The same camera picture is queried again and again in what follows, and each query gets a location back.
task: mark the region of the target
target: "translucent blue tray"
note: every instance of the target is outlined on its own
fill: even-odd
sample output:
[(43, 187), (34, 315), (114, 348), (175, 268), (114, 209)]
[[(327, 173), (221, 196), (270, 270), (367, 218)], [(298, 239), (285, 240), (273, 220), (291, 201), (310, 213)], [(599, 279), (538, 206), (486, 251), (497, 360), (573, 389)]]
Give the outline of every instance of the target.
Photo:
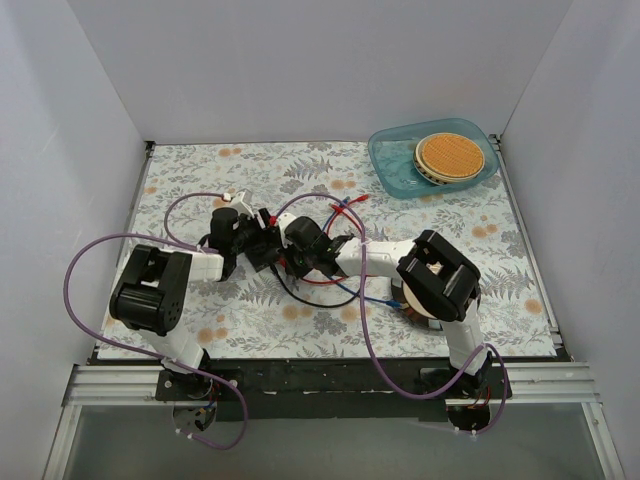
[[(484, 168), (473, 180), (434, 185), (413, 165), (413, 152), (420, 140), (434, 133), (457, 133), (473, 140), (484, 152)], [(384, 189), (396, 198), (415, 198), (473, 187), (498, 170), (498, 157), (489, 140), (475, 124), (462, 118), (448, 118), (390, 128), (369, 139), (369, 157)]]

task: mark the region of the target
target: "floral tablecloth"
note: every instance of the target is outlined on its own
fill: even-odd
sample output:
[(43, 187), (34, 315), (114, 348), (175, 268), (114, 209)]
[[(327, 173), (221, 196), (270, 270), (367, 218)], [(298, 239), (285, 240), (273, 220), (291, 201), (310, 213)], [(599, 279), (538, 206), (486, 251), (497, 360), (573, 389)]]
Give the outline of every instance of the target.
[[(263, 143), (157, 146), (151, 158), (133, 231), (166, 237), (164, 212), (175, 198), (191, 192), (250, 190), (254, 208), (275, 212), (306, 192), (339, 198), (370, 198), (355, 205), (374, 240), (403, 240), (424, 229), (439, 231), (482, 272), (480, 323), (485, 339), (507, 356), (555, 355), (545, 311), (523, 237), (500, 172), (471, 189), (413, 200), (384, 192), (366, 143)], [(197, 242), (207, 233), (211, 210), (221, 200), (194, 198), (171, 219), (182, 240)], [(304, 199), (291, 208), (323, 224), (327, 201)], [(353, 227), (344, 218), (332, 234)], [(313, 286), (289, 279), (303, 298), (338, 303), (348, 294), (336, 286)], [(357, 288), (357, 279), (348, 285)], [(367, 281), (367, 295), (390, 298), (389, 280)], [(367, 304), (374, 348), (385, 357), (447, 356), (442, 333), (417, 328), (385, 305)], [(241, 257), (222, 283), (189, 286), (182, 321), (213, 358), (367, 357), (357, 302), (316, 309), (289, 297), (267, 269), (256, 273)], [(135, 332), (106, 318), (104, 333), (121, 342), (146, 346)], [(136, 357), (101, 345), (98, 358)]]

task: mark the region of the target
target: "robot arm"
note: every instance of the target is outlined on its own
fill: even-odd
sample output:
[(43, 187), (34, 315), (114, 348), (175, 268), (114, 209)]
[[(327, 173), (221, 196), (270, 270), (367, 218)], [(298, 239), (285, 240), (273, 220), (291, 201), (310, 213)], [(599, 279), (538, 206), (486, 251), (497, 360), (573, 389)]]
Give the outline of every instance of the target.
[[(209, 357), (179, 322), (189, 281), (226, 280), (242, 253), (257, 271), (284, 259), (287, 273), (297, 278), (312, 269), (360, 275), (360, 239), (332, 239), (308, 217), (285, 213), (276, 219), (266, 209), (253, 214), (247, 202), (243, 193), (229, 207), (213, 212), (206, 242), (218, 253), (135, 247), (112, 294), (111, 316), (137, 330), (159, 353), (196, 368)], [(480, 272), (475, 265), (430, 230), (415, 240), (368, 242), (366, 261), (369, 274), (404, 282), (424, 310), (441, 321), (451, 366), (460, 369), (483, 342), (476, 315)], [(477, 388), (490, 364), (488, 352), (478, 355), (463, 378)], [(165, 367), (185, 373), (171, 362)]]

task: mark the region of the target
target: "white backdrop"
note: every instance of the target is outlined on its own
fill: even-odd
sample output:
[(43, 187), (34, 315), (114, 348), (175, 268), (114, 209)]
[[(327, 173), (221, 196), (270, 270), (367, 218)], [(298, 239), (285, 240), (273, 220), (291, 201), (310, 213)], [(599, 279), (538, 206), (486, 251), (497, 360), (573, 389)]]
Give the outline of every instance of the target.
[[(122, 231), (144, 144), (64, 0), (0, 0), (0, 478), (42, 476), (73, 363), (92, 339), (62, 304), (72, 255)], [(78, 265), (94, 328), (118, 245)]]
[(563, 338), (640, 478), (640, 3), (574, 2), (504, 135)]
[(501, 133), (571, 0), (69, 0), (160, 143)]

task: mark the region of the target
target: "wooden coaster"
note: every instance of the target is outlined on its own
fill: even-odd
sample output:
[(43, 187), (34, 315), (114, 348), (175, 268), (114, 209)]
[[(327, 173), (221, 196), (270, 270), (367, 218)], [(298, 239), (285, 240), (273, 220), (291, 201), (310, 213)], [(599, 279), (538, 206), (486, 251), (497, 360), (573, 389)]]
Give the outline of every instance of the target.
[(440, 321), (433, 318), (431, 314), (422, 307), (406, 283), (402, 282), (401, 285), (396, 285), (395, 282), (391, 282), (391, 296), (396, 302), (403, 305), (400, 311), (413, 323), (431, 330), (442, 330)]
[(484, 167), (484, 153), (473, 141), (454, 133), (438, 133), (420, 142), (416, 166), (441, 182), (475, 177)]
[(435, 183), (436, 185), (446, 185), (449, 183), (444, 180), (440, 180), (436, 176), (432, 175), (431, 172), (427, 171), (427, 169), (422, 166), (415, 153), (413, 155), (413, 165), (418, 169), (420, 174), (430, 182)]

